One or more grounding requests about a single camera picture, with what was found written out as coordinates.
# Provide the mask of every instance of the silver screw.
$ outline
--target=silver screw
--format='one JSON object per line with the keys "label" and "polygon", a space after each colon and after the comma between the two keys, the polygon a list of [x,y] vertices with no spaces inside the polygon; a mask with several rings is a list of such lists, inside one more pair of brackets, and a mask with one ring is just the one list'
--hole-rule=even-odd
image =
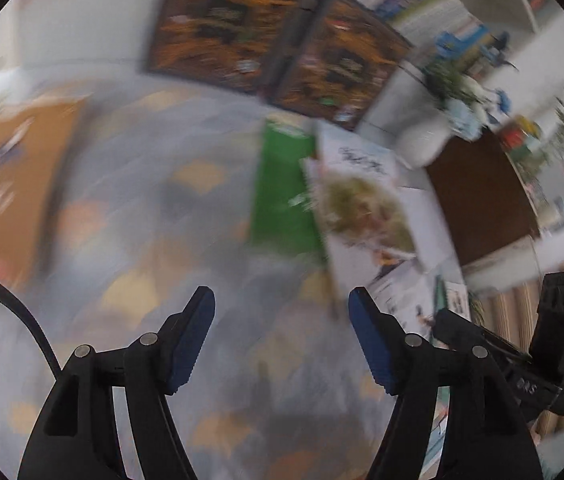
{"label": "silver screw", "polygon": [[158,335],[153,332],[147,332],[146,334],[142,334],[140,336],[140,343],[144,346],[151,346],[156,341],[158,341]]}
{"label": "silver screw", "polygon": [[90,351],[91,347],[89,347],[89,345],[80,345],[75,349],[75,352],[73,353],[76,357],[86,357],[87,355],[89,355]]}
{"label": "silver screw", "polygon": [[417,334],[407,334],[404,337],[404,342],[409,346],[420,346],[422,344],[422,338]]}
{"label": "silver screw", "polygon": [[478,359],[484,359],[487,355],[489,355],[487,349],[484,346],[479,345],[474,346],[471,352],[473,352],[473,355]]}

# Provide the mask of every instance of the blue flower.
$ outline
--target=blue flower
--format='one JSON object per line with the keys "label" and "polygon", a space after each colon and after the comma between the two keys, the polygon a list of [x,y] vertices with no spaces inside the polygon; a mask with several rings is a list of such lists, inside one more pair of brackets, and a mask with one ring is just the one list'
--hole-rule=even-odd
{"label": "blue flower", "polygon": [[508,115],[511,112],[511,99],[501,88],[497,88],[495,93],[498,95],[498,109]]}
{"label": "blue flower", "polygon": [[473,111],[460,99],[447,99],[446,114],[451,129],[464,140],[477,140],[482,134],[482,125]]}

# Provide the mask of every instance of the flower vase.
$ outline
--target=flower vase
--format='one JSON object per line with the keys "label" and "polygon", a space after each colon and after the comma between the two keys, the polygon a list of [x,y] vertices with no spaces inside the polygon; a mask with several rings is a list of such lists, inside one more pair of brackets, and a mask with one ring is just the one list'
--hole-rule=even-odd
{"label": "flower vase", "polygon": [[427,121],[406,128],[393,151],[409,169],[422,168],[436,159],[453,135],[446,115],[437,112]]}

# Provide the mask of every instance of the green folder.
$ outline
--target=green folder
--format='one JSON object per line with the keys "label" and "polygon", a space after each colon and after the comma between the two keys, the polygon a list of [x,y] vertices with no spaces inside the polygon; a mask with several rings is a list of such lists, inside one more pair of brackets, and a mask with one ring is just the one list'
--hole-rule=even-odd
{"label": "green folder", "polygon": [[283,254],[322,254],[302,170],[302,159],[315,153],[309,129],[310,120],[297,114],[280,112],[265,121],[251,212],[253,244]]}

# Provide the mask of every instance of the brown box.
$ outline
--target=brown box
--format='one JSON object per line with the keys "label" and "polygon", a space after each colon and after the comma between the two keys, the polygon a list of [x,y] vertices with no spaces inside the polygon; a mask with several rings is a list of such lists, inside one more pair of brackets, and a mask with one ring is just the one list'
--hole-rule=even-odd
{"label": "brown box", "polygon": [[253,93],[267,79],[276,40],[302,0],[165,0],[151,72]]}
{"label": "brown box", "polygon": [[31,274],[47,207],[82,101],[33,105],[0,118],[0,282]]}
{"label": "brown box", "polygon": [[356,125],[411,45],[355,0],[326,0],[273,103]]}

